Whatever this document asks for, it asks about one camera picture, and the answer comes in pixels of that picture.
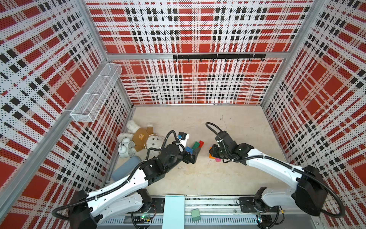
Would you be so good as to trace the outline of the blue lego brick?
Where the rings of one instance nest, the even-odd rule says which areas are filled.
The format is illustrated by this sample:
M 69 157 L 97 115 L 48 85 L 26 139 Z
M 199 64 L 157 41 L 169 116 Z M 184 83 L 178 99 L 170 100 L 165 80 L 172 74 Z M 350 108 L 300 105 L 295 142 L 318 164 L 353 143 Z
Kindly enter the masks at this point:
M 191 155 L 193 154 L 193 149 L 190 147 L 186 147 L 185 148 L 186 152 L 190 153 Z

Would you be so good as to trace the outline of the green lego brick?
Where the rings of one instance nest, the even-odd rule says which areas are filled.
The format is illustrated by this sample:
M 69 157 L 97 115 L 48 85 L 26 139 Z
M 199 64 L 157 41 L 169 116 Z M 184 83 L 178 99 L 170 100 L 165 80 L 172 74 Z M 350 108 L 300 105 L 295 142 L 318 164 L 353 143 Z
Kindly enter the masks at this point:
M 197 149 L 197 148 L 200 148 L 201 144 L 199 142 L 195 142 L 194 145 L 192 146 L 192 149 Z

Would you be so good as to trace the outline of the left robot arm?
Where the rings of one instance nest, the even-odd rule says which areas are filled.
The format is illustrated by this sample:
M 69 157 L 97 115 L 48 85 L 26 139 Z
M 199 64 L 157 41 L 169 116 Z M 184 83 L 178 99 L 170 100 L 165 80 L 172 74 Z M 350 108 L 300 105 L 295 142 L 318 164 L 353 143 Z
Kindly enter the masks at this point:
M 78 191 L 70 204 L 55 208 L 53 217 L 68 221 L 72 229 L 96 229 L 103 222 L 126 213 L 145 213 L 152 198 L 147 187 L 161 179 L 180 162 L 194 164 L 196 153 L 186 151 L 189 134 L 170 131 L 171 144 L 163 144 L 160 154 L 140 162 L 129 175 L 102 189 Z

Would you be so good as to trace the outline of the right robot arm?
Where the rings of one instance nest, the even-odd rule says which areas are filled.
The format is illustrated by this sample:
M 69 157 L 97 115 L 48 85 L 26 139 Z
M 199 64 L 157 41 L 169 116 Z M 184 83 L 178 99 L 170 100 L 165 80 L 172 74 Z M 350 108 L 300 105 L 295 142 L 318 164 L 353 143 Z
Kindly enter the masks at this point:
M 311 216 L 325 214 L 333 218 L 345 215 L 340 197 L 324 183 L 319 170 L 313 166 L 295 166 L 271 157 L 247 143 L 237 144 L 217 125 L 207 122 L 206 127 L 215 134 L 216 144 L 209 153 L 225 163 L 233 162 L 253 167 L 287 184 L 287 189 L 274 190 L 261 187 L 255 194 L 253 207 L 258 212 L 270 208 L 297 206 Z

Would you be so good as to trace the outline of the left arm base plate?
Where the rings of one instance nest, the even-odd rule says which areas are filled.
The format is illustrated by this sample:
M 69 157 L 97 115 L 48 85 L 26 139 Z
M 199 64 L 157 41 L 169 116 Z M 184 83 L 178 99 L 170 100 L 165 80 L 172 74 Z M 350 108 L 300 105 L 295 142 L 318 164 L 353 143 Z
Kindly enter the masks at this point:
M 139 211 L 135 211 L 133 213 L 160 214 L 160 213 L 164 212 L 164 208 L 165 208 L 165 198 L 158 197 L 158 198 L 152 198 L 152 203 L 151 203 L 150 207 L 143 209 L 145 211 L 139 210 Z

